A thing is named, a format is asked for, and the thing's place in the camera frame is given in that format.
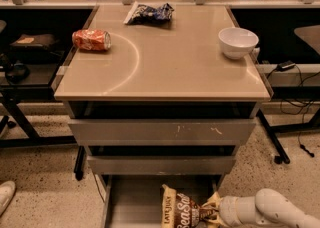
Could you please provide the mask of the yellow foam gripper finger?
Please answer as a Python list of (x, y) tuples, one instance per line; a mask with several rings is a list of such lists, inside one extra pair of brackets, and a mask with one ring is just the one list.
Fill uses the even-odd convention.
[(218, 209), (219, 204), (221, 202), (221, 197), (218, 192), (214, 192), (211, 197), (207, 199), (207, 201), (202, 205), (203, 208), (213, 208), (215, 210)]
[(224, 221), (217, 215), (206, 217), (205, 223), (207, 228), (223, 228), (225, 226)]

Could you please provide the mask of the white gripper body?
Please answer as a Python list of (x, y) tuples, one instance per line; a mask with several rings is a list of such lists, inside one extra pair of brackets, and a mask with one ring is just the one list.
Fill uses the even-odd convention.
[(230, 227), (254, 224), (256, 218), (255, 200), (253, 197), (223, 197), (219, 205), (219, 215)]

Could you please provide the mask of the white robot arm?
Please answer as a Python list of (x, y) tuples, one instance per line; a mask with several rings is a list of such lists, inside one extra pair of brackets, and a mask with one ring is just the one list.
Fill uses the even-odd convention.
[(254, 196), (220, 198), (215, 192), (206, 203), (205, 209), (212, 208), (216, 217), (211, 223), (225, 227), (241, 225), (287, 226), (288, 228), (320, 228), (320, 220), (306, 214), (279, 192), (263, 188)]

